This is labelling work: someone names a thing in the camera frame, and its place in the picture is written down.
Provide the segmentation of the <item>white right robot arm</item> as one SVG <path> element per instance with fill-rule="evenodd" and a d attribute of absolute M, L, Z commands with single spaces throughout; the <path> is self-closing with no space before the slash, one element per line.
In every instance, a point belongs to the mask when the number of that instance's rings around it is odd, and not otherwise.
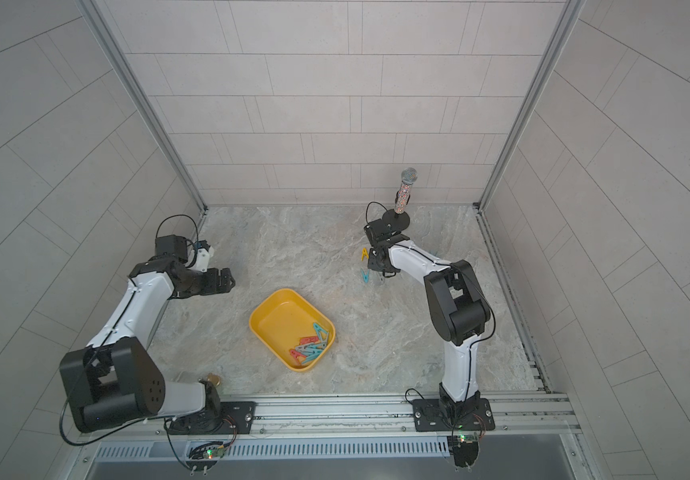
<path fill-rule="evenodd" d="M 476 396 L 477 355 L 495 320 L 472 265 L 441 259 L 401 236 L 369 249 L 368 268 L 385 276 L 406 273 L 425 288 L 429 316 L 444 341 L 441 393 L 459 404 Z"/>

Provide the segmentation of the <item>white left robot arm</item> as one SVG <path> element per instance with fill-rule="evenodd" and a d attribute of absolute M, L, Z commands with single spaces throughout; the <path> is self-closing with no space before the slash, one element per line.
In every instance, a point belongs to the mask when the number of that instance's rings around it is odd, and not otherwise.
<path fill-rule="evenodd" d="M 91 433 L 148 418 L 170 420 L 175 435 L 225 427 L 215 384 L 166 380 L 147 348 L 169 301 L 228 293 L 235 285 L 229 269 L 192 270 L 173 257 L 136 265 L 105 326 L 60 363 L 65 408 L 76 428 Z"/>

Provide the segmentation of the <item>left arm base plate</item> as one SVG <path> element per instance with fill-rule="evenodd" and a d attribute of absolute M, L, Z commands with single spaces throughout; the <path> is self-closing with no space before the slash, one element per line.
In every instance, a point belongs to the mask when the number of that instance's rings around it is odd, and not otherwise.
<path fill-rule="evenodd" d="M 253 401 L 229 401 L 221 404 L 219 412 L 206 408 L 170 420 L 165 429 L 170 435 L 180 436 L 249 434 L 256 407 Z"/>

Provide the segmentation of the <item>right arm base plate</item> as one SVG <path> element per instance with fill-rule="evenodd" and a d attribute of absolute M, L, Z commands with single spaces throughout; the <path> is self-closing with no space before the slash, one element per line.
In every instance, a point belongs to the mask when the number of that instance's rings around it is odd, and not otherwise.
<path fill-rule="evenodd" d="M 410 401 L 418 432 L 490 432 L 496 429 L 493 411 L 486 398 L 471 398 L 460 404 L 443 404 L 440 399 Z"/>

